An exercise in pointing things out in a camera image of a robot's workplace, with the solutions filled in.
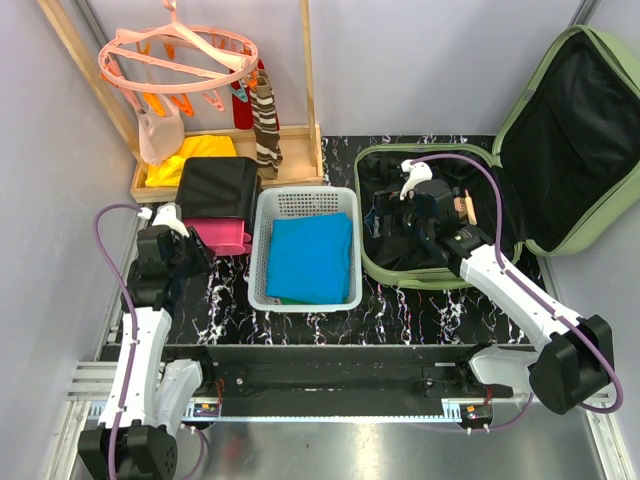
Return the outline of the blue shirt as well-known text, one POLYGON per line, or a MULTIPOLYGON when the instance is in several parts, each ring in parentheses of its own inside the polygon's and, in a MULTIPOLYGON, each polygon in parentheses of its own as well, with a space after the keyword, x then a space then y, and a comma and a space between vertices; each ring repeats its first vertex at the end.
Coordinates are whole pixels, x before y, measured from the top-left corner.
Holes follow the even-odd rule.
POLYGON ((273 222, 266 294, 314 305, 349 295, 353 224, 344 213, 273 222))

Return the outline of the green shirt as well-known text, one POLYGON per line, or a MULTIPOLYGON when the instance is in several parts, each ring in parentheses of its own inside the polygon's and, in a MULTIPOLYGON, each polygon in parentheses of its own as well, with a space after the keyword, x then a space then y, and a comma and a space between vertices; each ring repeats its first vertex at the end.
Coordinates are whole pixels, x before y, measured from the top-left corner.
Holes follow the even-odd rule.
POLYGON ((284 297, 270 297, 276 305, 309 305, 308 302, 284 298, 284 297))

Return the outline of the green hard-shell suitcase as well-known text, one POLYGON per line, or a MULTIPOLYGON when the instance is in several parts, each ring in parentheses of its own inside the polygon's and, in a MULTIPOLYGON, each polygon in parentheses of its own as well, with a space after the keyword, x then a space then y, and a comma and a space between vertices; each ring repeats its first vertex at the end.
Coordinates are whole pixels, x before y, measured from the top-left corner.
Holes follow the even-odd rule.
POLYGON ((480 228, 503 253, 575 254, 639 198, 639 60, 616 36, 576 25, 549 47, 490 148, 390 143, 354 162, 362 265, 401 288, 463 286, 404 233, 373 239, 364 224, 373 194, 399 190, 404 160, 428 157, 436 179, 467 189, 480 228))

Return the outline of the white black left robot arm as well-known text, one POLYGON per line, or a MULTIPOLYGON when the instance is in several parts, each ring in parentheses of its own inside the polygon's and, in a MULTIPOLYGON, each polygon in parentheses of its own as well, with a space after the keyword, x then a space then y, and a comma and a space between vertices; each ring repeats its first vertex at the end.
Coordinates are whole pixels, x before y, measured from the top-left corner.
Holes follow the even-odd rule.
POLYGON ((198 358, 163 361, 185 279, 206 270, 211 255, 193 228, 180 234, 151 226, 137 238, 122 296, 122 344, 98 425, 81 433, 78 453, 94 479, 171 479, 176 434, 192 395, 215 386, 198 358))

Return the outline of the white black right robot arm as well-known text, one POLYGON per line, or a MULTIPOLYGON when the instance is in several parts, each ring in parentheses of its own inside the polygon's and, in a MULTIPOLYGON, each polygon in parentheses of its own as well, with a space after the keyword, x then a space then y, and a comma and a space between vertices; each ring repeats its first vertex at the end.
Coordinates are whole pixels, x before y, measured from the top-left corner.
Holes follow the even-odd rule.
POLYGON ((474 348, 454 371, 457 390, 472 397, 488 385, 503 385, 532 393, 550 411, 565 414, 604 387, 618 387, 607 321, 580 315, 522 274, 495 238, 461 218, 461 199, 442 180, 422 180, 406 191, 376 192, 365 217, 378 235, 405 230, 437 265, 484 293, 528 338, 529 351, 474 348))

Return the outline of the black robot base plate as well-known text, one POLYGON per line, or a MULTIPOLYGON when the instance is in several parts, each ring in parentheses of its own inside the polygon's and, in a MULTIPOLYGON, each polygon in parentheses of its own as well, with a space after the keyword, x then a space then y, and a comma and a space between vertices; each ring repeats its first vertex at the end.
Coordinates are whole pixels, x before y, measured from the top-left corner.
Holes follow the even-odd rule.
POLYGON ((190 402, 217 398, 228 421, 444 422, 467 404, 530 404, 530 346, 165 347, 125 341, 101 422, 167 428, 190 402))

